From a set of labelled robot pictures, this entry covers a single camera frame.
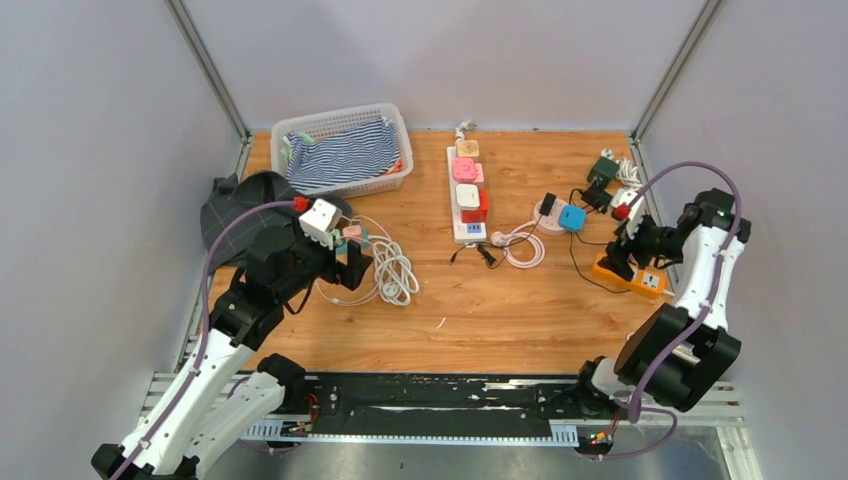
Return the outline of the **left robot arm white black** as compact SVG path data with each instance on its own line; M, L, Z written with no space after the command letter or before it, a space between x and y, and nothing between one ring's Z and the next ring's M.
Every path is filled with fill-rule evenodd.
M120 443L103 444L94 453L92 466L102 478L202 479L262 416L304 405L305 371L280 354L265 358L221 406L215 401L285 314L296 314L293 297L309 294L317 279L355 290L373 259L351 241L341 262L334 246L320 244L294 224L261 230L246 259L163 398Z

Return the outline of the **salmon plug adapter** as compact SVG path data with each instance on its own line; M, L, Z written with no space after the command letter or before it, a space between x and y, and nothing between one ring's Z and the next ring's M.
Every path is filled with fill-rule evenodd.
M342 229L342 236L346 241L366 242L368 235L366 230L359 224L349 225Z

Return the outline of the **black power adapter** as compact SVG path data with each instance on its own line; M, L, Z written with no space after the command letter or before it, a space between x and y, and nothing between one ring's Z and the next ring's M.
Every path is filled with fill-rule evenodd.
M598 186L590 186L582 190L580 196L590 210L600 213L606 213L612 201L612 195Z

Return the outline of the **teal power strip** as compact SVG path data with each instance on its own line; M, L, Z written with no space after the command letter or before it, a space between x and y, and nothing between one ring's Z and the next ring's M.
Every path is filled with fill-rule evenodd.
M368 249L371 245L370 241L367 237L362 236L352 236L352 237L340 237L335 241L335 253L337 255L346 255L349 250L349 243L354 242L357 244L362 251Z

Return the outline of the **dark green plug adapter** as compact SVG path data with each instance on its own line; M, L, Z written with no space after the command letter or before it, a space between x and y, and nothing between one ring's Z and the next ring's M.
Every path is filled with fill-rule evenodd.
M606 189L619 171L618 163L607 157L601 156L587 175L587 182L591 187Z

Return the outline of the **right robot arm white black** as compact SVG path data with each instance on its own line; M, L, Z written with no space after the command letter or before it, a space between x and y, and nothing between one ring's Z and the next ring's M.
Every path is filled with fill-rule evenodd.
M616 359L584 363L566 400L588 418L614 413L617 394L650 397L686 412L738 358L741 342L728 332L726 298L734 264L751 223L732 213L734 197L713 188L687 203L673 226L658 225L642 204L618 206L620 224L599 261L619 280L636 268L679 265L683 275L662 304L626 341Z

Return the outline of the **orange power strip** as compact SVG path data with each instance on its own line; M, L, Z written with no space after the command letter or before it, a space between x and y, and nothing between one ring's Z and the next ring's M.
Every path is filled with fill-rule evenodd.
M668 289L668 280L664 273L650 268L640 269L637 263L630 260L628 266L633 271L633 277L627 281L616 275L613 271L602 267L600 265L602 257L602 254L598 254L590 269L590 273L595 279L609 283L620 290L632 292L651 300L656 300L666 294L672 294Z

